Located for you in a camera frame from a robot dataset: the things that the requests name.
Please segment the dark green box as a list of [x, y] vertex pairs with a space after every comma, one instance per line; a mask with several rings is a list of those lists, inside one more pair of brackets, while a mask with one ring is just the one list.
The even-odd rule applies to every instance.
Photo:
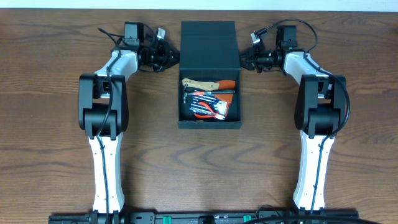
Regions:
[[[241, 121], [240, 62], [233, 21], [183, 21], [181, 23], [178, 77], [178, 127], [180, 129], [239, 129]], [[182, 80], [235, 81], [235, 93], [225, 120], [198, 119], [189, 110], [192, 97], [183, 99]]]

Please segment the red handled small pliers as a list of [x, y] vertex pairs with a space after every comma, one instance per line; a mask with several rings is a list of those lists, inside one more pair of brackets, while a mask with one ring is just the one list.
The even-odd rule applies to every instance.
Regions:
[[207, 103], [205, 102], [199, 102], [198, 106], [201, 106], [202, 109], [200, 112], [194, 112], [194, 115], [197, 118], [200, 119], [209, 119], [209, 118], [215, 118], [215, 119], [219, 119], [219, 120], [225, 120], [226, 117], [222, 114], [219, 114], [217, 112], [214, 112], [213, 109], [211, 108], [211, 106], [209, 106]]

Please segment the small metal hammer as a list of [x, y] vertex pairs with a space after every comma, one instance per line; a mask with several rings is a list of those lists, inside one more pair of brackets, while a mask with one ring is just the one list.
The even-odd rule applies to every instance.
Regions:
[[186, 92], [186, 89], [188, 87], [188, 84], [185, 84], [183, 87], [183, 103], [187, 103], [187, 96], [188, 96], [188, 92]]

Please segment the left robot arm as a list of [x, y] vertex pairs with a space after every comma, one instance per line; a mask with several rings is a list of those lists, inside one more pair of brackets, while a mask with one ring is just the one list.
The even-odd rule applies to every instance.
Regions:
[[101, 69], [80, 76], [78, 118], [93, 155], [93, 211], [113, 215], [124, 206], [121, 144], [129, 122], [126, 82], [141, 67], [157, 73], [178, 62], [178, 50], [166, 40], [149, 46], [118, 42]]

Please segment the clear blue screwdriver set case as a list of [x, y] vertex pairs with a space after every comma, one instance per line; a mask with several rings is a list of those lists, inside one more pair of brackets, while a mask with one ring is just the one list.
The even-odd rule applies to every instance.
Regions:
[[213, 95], [194, 95], [189, 110], [198, 119], [225, 120], [230, 103]]

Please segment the orange scraper with wooden handle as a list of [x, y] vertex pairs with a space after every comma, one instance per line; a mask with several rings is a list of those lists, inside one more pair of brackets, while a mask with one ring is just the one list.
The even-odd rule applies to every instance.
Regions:
[[[182, 79], [182, 85], [189, 88], [196, 88], [202, 91], [217, 91], [217, 90], [234, 90], [236, 82], [234, 80], [219, 80], [216, 82], [200, 82], [191, 80], [189, 78]], [[225, 95], [215, 95], [217, 99], [221, 101], [226, 101], [227, 103], [232, 103], [233, 93]]]

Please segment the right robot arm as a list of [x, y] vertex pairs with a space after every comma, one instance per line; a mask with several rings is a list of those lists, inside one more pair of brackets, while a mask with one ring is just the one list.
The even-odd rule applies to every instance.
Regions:
[[257, 73], [280, 67], [298, 83], [294, 122], [300, 132], [301, 158], [293, 201], [299, 210], [323, 210], [328, 157], [351, 109], [345, 77], [332, 75], [308, 52], [291, 47], [264, 50], [252, 46], [239, 59], [243, 68]]

